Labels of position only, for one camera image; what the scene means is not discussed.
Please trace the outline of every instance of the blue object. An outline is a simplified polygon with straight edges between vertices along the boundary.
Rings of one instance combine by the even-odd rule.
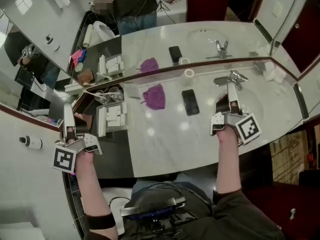
[[[83,62],[87,54],[87,49],[82,49],[82,56],[78,59],[78,62]]]
[[[157,26],[157,13],[141,15],[138,17],[127,16],[117,21],[120,36],[139,30],[147,30]]]

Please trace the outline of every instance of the black armband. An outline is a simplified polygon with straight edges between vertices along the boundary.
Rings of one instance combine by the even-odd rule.
[[[107,230],[116,225],[114,215],[112,213],[104,216],[85,215],[90,230]]]

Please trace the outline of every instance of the glass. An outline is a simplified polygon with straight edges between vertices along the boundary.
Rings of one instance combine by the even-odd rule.
[[[104,91],[103,90],[98,90],[95,94],[104,94]],[[101,103],[102,105],[103,104],[107,104],[107,103],[110,103],[111,101],[111,98],[109,97],[109,95],[103,95],[103,96],[94,96],[94,99]]]
[[[116,94],[109,94],[108,95],[115,102],[120,102],[120,101],[124,100],[124,94],[120,91],[120,89],[118,87],[110,88],[109,93],[116,93]]]

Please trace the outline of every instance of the black and white square marker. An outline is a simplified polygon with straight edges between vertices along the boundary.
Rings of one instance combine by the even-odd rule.
[[[237,122],[235,127],[238,130],[243,144],[249,143],[262,133],[258,121],[253,113]]]
[[[76,150],[55,145],[52,167],[66,173],[73,173],[75,170],[76,155]]]

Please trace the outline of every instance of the white marble countertop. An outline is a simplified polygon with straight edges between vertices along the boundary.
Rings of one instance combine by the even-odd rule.
[[[219,40],[221,45],[228,40],[227,54],[233,58],[247,58],[249,52],[269,45],[255,25],[249,22],[188,22],[123,35],[122,58],[126,69],[140,68],[144,60],[152,57],[163,69],[173,65],[169,47],[179,46],[182,56],[189,58],[191,63],[216,60],[206,59],[218,55],[215,40]]]
[[[217,99],[227,87],[217,87],[213,80],[229,75],[230,71],[208,72],[212,66],[204,67],[207,69],[195,71],[193,84],[189,87],[183,87],[180,79],[173,77],[140,84],[141,99],[129,98],[125,90],[128,139],[135,177],[174,173],[218,162],[219,142],[216,136],[209,135],[210,118],[215,112]],[[266,82],[253,67],[238,71],[249,78],[242,84],[243,91],[238,93],[239,102],[247,107],[248,112],[255,114],[262,129],[256,140],[240,147],[239,152],[243,154],[283,136],[302,120],[302,115],[294,91],[287,82],[282,83],[284,91],[280,91],[278,83]],[[141,103],[143,92],[159,83],[166,97],[165,109],[152,110]],[[188,89],[195,92],[200,110],[197,115],[186,114],[181,92]]]

